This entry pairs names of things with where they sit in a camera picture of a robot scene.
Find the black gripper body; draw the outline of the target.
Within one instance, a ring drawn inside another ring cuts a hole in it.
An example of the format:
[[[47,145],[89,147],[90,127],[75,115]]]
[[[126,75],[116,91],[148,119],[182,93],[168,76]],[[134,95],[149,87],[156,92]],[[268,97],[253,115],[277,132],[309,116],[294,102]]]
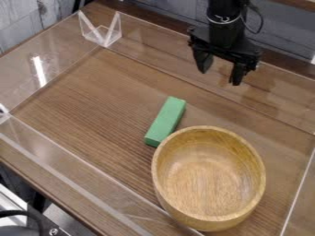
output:
[[[245,63],[246,71],[254,70],[260,60],[260,48],[244,35],[245,17],[237,17],[229,22],[209,21],[206,27],[188,29],[188,45],[206,48],[212,56],[234,63]]]

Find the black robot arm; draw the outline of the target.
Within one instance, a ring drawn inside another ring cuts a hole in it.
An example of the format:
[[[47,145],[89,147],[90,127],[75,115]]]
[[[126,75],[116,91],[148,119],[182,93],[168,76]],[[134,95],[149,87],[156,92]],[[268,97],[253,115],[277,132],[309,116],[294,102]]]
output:
[[[262,14],[250,0],[208,0],[206,27],[190,27],[188,46],[196,68],[205,74],[213,57],[232,62],[228,82],[238,86],[260,61],[260,47],[246,38],[244,31],[258,34],[264,24]]]

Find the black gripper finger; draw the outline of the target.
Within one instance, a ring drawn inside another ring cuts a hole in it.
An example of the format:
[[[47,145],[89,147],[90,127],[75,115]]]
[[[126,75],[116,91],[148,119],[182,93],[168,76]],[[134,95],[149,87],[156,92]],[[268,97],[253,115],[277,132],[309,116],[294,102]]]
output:
[[[212,51],[206,48],[193,47],[193,57],[196,60],[196,67],[201,74],[205,74],[212,66]]]
[[[230,70],[228,82],[233,86],[238,86],[241,84],[245,74],[246,74],[246,64],[245,63],[234,63],[232,70]]]

